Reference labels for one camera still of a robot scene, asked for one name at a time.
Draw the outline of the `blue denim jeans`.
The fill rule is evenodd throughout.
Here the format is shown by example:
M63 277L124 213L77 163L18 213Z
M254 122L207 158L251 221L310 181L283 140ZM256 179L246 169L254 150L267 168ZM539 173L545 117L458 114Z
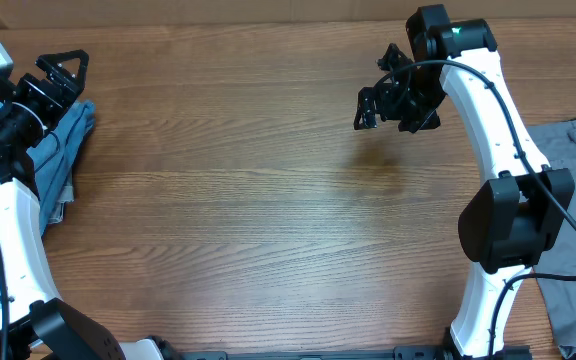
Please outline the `blue denim jeans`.
M39 229L45 233L47 218L69 172L72 173L79 150L95 126L96 105L91 100L76 102L57 127L27 154L35 165L35 182L39 194Z

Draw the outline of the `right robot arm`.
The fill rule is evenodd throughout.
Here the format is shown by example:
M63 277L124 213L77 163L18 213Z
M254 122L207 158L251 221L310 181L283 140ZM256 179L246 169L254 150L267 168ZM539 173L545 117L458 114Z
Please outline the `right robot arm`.
M402 131L437 128L450 99L464 123L481 186L458 219L471 266L457 317L437 347L398 354L434 359L527 359L503 333L516 293L550 250L574 192L572 175L555 170L528 134L509 94L497 42L482 19L452 21L441 5L420 7L406 23L411 50L390 45L383 77L359 91L356 129L394 120Z

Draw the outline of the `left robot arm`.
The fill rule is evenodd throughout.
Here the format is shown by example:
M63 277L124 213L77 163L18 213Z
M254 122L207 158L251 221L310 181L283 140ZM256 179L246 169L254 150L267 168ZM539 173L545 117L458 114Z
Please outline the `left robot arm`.
M121 343L61 299L39 228L35 165L27 151L58 125L83 92L88 54L44 54L45 78L9 79L14 62L0 42L0 360L27 359L37 345L50 358L165 359L154 338Z

